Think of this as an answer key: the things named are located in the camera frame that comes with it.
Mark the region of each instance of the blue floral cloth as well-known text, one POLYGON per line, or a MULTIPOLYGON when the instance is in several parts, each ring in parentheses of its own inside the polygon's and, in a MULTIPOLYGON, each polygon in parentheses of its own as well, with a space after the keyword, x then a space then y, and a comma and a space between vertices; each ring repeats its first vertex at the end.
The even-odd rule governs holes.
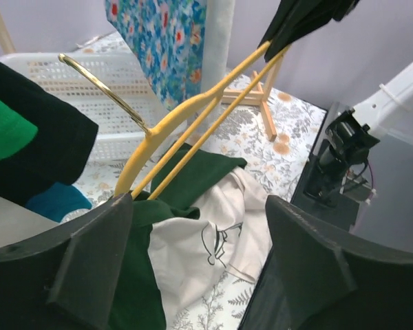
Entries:
POLYGON ((106 0, 105 7, 169 111, 200 93, 207 0, 106 0))

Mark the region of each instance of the white plastic basket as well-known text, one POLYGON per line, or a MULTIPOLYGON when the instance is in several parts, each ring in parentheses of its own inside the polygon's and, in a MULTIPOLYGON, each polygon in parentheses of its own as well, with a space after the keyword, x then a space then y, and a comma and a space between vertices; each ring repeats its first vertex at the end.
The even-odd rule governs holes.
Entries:
MULTIPOLYGON (((133 54, 68 54, 118 94, 142 118, 155 126, 168 114, 151 90, 133 54)), ((10 54, 2 63, 36 82, 44 90, 64 100, 99 125, 98 136, 89 160, 125 160, 145 134, 115 102, 90 81, 58 60, 58 54, 10 54)), ((161 156, 183 132, 181 124, 160 145, 154 156, 161 156)))

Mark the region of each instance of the floral tablecloth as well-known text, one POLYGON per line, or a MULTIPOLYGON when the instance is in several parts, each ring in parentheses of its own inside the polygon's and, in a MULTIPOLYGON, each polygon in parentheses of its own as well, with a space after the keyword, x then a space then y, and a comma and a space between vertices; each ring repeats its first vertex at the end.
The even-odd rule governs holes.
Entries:
MULTIPOLYGON (((130 52, 115 32, 78 52, 130 52)), ((243 89, 250 80, 240 76, 232 88, 243 89)), ((240 106, 225 120, 202 147, 247 160, 246 170, 265 189, 285 200, 293 196, 310 148, 324 118, 324 110, 273 89, 268 100, 278 136, 269 142, 257 107, 240 106)), ((199 138, 193 134, 189 142, 199 138)), ((89 163, 76 187, 94 206, 105 202, 114 192, 126 160, 89 163)), ((213 290, 201 301, 184 310, 170 330, 237 329, 253 293, 254 284, 225 273, 213 290)))

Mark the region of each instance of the wooden hanger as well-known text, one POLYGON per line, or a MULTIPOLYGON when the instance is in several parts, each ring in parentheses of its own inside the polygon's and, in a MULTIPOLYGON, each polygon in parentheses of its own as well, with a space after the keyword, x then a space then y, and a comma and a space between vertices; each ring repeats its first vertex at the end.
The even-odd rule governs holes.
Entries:
MULTIPOLYGON (((131 193, 133 198, 136 198, 144 187, 156 176, 156 174, 162 169, 162 167, 171 159, 176 151, 184 144, 187 138, 199 127, 202 121, 212 112, 214 107, 222 99, 225 88, 227 88, 242 72, 248 69, 257 59, 263 56, 266 50, 271 44, 270 41, 265 42, 259 48, 257 48, 250 56, 248 56, 243 62, 241 62, 230 74, 223 78, 216 86, 210 90, 196 95, 183 103, 179 104, 173 111, 169 112, 155 127, 147 128, 145 123, 135 120, 135 116, 132 118, 145 132, 145 138, 140 143, 139 147, 134 151, 133 155, 129 158, 123 171, 121 172, 118 182, 115 187, 114 195, 120 195, 127 193, 135 178, 138 176, 145 163, 150 159, 156 149, 164 142, 164 140, 173 132, 179 125, 192 116, 199 109, 206 107, 206 109, 194 120, 189 128, 179 137, 179 139, 173 144, 173 146, 162 156, 159 162, 152 168, 147 176, 135 187, 131 193)), ((226 117, 239 105, 244 97, 257 85, 257 83, 263 78, 263 76, 279 61, 287 47, 272 58, 263 70, 251 81, 249 86, 244 89, 241 94, 229 105, 224 113, 213 123, 213 125, 206 131, 204 135, 191 147, 188 153, 180 160, 180 162, 173 168, 173 170, 165 177, 161 184, 151 193, 149 199, 155 199, 171 180, 179 173, 183 166, 193 157, 194 153, 204 144, 209 136, 219 127, 219 125, 225 120, 226 117)), ((87 70, 78 65, 68 56, 60 54, 60 60, 64 63, 71 65, 74 69, 77 69, 82 75, 93 82, 101 91, 106 93, 112 100, 117 102, 124 110, 129 113, 135 113, 133 109, 129 108, 125 102, 119 102, 120 98, 111 92, 107 86, 99 82, 87 70)))

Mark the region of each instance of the gold metal hook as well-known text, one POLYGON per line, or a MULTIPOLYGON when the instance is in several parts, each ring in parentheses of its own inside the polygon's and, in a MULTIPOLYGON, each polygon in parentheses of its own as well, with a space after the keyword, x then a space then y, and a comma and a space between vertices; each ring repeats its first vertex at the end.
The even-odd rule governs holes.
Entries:
POLYGON ((59 54, 58 59, 60 60, 60 62, 69 65, 70 67, 74 68, 77 72, 79 72, 79 74, 86 77, 91 83, 93 83, 96 87, 98 87, 105 95, 107 95, 117 105, 123 108, 123 110, 129 114, 132 120, 136 124, 138 124, 138 126, 145 132, 146 135, 150 134, 150 130, 147 128, 147 125, 145 124, 145 121, 140 116, 140 114, 134 111, 122 98, 120 98, 118 95, 112 92, 109 87, 107 87, 99 79, 97 79, 97 77, 95 77, 92 73, 90 73, 90 71, 85 69, 80 63, 76 62, 73 58, 65 54, 59 54))

